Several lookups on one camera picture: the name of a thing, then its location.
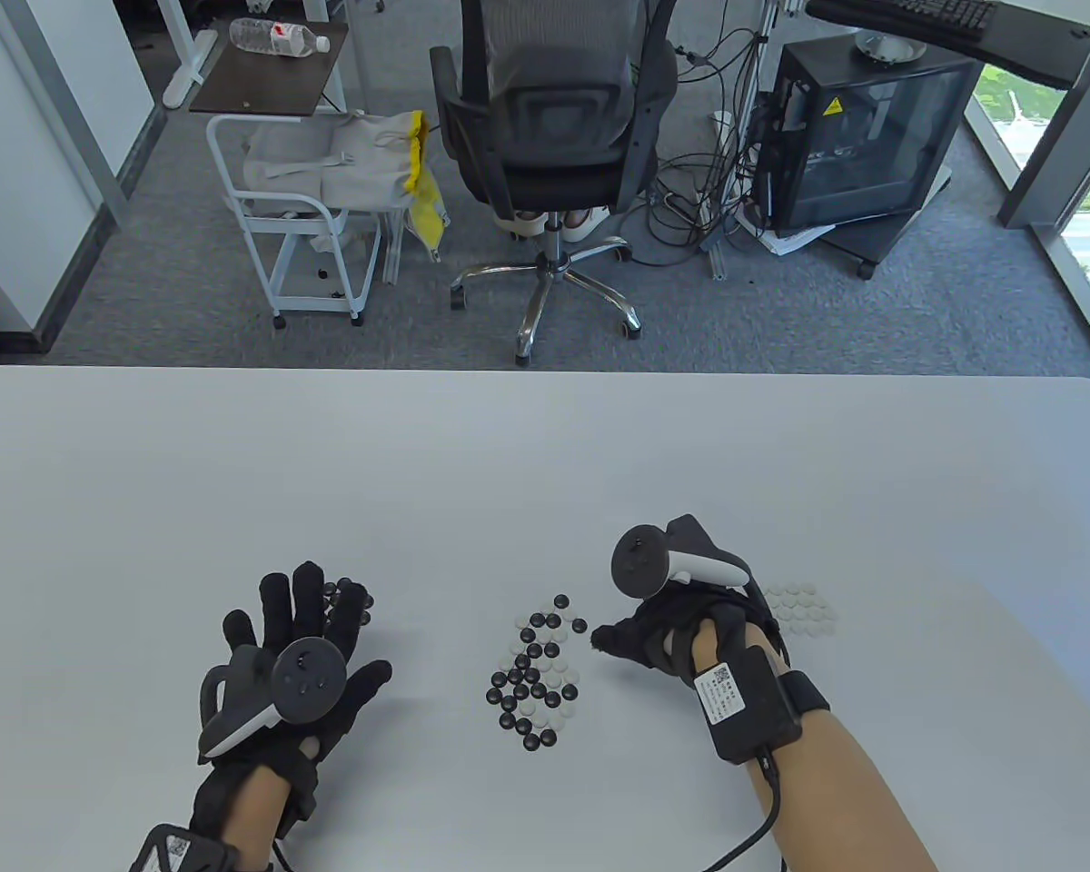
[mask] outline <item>plastic bottle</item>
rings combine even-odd
[[[316,51],[330,50],[330,40],[316,36],[305,24],[288,24],[265,19],[234,19],[230,22],[230,41],[243,51],[257,55],[287,55],[306,58]]]

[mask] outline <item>computer case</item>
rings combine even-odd
[[[937,46],[885,65],[860,53],[852,35],[788,43],[756,133],[764,228],[797,232],[918,209],[981,68]]]

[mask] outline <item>keyboard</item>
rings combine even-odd
[[[833,4],[852,15],[872,15],[875,24],[868,26],[885,33],[888,24],[897,24],[968,41],[980,40],[997,9],[990,0],[838,0]]]

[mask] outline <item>green foliage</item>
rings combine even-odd
[[[972,93],[993,121],[1013,121],[1014,102],[1010,92],[1021,104],[1021,111],[1030,119],[1051,119],[1065,92],[1047,88],[1044,84],[1027,82],[1012,72],[986,65]]]

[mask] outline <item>hand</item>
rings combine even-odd
[[[638,606],[632,618],[598,627],[592,632],[591,643],[600,652],[662,669],[691,686],[698,673],[714,665],[700,662],[710,656],[716,662],[719,652],[732,644],[748,646],[752,639],[754,644],[762,639],[776,656],[787,656],[778,622],[756,588],[749,595],[691,581],[668,584]]]
[[[275,572],[264,578],[258,586],[263,600],[264,651],[271,657],[278,657],[296,639],[324,635],[336,644],[346,661],[350,661],[359,641],[367,591],[359,584],[341,591],[325,627],[324,570],[307,561],[295,569],[292,585],[284,574]],[[239,645],[258,644],[251,618],[241,609],[231,611],[222,619],[221,632],[231,652]],[[291,785],[291,794],[279,822],[279,836],[286,835],[296,820],[310,818],[315,809],[317,764],[351,730],[359,711],[390,678],[391,664],[374,661],[347,680],[344,693],[332,710],[317,722],[298,725],[280,722],[271,729],[259,729],[214,759],[214,771],[193,802],[191,829],[211,838],[220,837],[234,798],[261,766],[270,768]]]

